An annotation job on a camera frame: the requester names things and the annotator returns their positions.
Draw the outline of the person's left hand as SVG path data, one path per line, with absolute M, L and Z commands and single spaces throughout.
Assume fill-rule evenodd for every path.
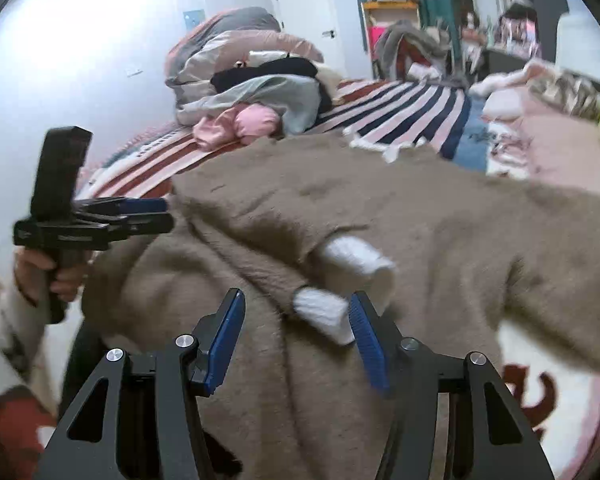
M 56 269 L 56 262 L 44 252 L 20 247 L 15 252 L 14 279 L 21 295 L 36 306 L 46 292 L 61 301 L 73 302 L 85 282 L 91 267 L 91 252 L 84 252 L 72 266 Z

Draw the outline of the person's left forearm sleeve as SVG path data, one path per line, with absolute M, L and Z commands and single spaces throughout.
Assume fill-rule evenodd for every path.
M 31 370 L 42 342 L 47 315 L 22 296 L 15 283 L 0 297 L 0 396 L 13 388 L 29 393 Z

